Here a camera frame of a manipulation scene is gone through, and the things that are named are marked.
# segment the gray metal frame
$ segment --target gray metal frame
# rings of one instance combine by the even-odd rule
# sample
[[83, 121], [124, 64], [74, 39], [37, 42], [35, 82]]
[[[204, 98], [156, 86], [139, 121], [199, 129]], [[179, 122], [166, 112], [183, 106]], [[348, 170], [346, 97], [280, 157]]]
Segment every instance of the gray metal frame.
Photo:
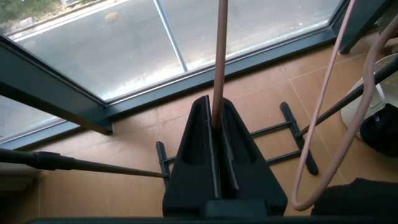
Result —
[[[369, 11], [368, 14], [374, 14], [374, 11], [377, 11], [381, 15], [381, 12], [385, 10], [381, 8], [385, 5], [376, 2], [369, 0], [369, 4], [373, 4], [373, 7], [366, 7], [366, 10]], [[154, 0], [154, 3], [176, 56], [181, 66], [187, 71], [161, 0]], [[340, 29], [339, 21], [344, 16], [346, 5], [347, 0], [343, 0], [326, 27], [228, 60], [225, 68], [226, 77], [244, 75], [250, 73], [251, 70], [277, 60], [301, 54], [322, 45], [332, 44]], [[357, 21], [361, 21], [361, 16], [356, 14], [353, 16]], [[363, 17], [362, 23], [370, 23], [368, 20], [369, 17]], [[350, 42], [346, 46], [346, 50], [349, 50], [361, 35], [363, 35], [362, 32], [354, 35], [355, 38], [352, 38], [353, 35], [351, 34], [345, 36]], [[6, 58], [0, 61], [0, 68], [6, 71], [0, 74], [0, 94], [68, 120], [0, 144], [0, 147], [8, 149], [27, 149], [82, 129], [92, 129], [103, 134], [110, 134], [112, 133], [111, 121], [148, 106], [171, 100], [176, 96], [198, 90], [208, 86], [214, 80], [214, 67], [203, 68], [196, 73], [179, 77], [179, 80], [173, 80], [168, 85], [157, 86], [150, 91], [143, 91], [106, 104], [10, 40], [5, 37], [0, 37], [0, 40], [0, 58]], [[35, 71], [35, 78], [27, 76], [27, 70], [30, 71], [29, 74]]]

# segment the tiled floor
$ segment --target tiled floor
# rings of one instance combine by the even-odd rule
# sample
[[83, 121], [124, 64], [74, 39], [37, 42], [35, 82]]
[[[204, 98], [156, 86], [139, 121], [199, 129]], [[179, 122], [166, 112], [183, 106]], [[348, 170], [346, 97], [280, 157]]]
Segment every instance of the tiled floor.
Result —
[[[358, 43], [349, 55], [339, 55], [323, 111], [336, 103], [361, 76], [365, 53], [376, 35]], [[310, 121], [320, 90], [331, 47], [268, 66], [260, 71], [227, 82], [225, 96], [237, 108], [250, 131], [283, 122], [279, 110], [286, 101], [300, 128]], [[113, 136], [92, 131], [76, 134], [38, 150], [60, 152], [77, 159], [119, 166], [160, 171], [155, 142], [162, 141], [168, 156], [174, 156], [180, 143], [192, 102], [212, 95], [211, 89], [199, 91], [164, 105], [132, 115], [115, 124]], [[303, 199], [316, 187], [331, 161], [346, 128], [339, 113], [318, 126], [311, 145], [320, 168], [319, 176], [306, 170], [300, 186]], [[256, 138], [266, 159], [296, 150], [289, 130]], [[271, 166], [290, 197], [298, 159]], [[397, 159], [377, 153], [355, 139], [331, 185], [346, 184], [356, 177], [398, 182]], [[20, 198], [8, 223], [35, 217], [160, 217], [164, 183], [150, 177], [131, 177], [82, 171], [46, 172], [29, 194]], [[289, 205], [286, 215], [308, 215]]]

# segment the grass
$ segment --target grass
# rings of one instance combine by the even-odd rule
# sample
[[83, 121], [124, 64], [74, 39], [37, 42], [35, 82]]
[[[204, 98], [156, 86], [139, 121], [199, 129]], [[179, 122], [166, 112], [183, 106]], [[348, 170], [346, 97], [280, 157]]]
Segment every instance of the grass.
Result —
[[38, 17], [53, 9], [60, 0], [0, 0], [0, 23]]

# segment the window pane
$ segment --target window pane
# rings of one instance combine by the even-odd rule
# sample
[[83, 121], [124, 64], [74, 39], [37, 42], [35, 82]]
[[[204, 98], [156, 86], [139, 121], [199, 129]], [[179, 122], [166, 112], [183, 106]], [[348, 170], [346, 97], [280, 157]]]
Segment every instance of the window pane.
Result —
[[[229, 57], [325, 26], [340, 0], [231, 0]], [[214, 63], [218, 1], [164, 0], [188, 69]]]
[[104, 100], [183, 71], [153, 1], [94, 5], [47, 24], [14, 41]]
[[0, 114], [0, 142], [62, 121], [4, 96], [0, 96]]

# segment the street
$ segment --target street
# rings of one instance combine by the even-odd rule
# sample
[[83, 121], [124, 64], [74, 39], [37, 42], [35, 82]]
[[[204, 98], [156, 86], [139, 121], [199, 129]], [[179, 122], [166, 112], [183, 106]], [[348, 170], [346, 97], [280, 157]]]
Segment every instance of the street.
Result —
[[[338, 3], [230, 0], [227, 55], [324, 24]], [[218, 1], [164, 0], [163, 4], [188, 69], [214, 60]], [[183, 72], [150, 0], [124, 1], [16, 41], [104, 100]]]

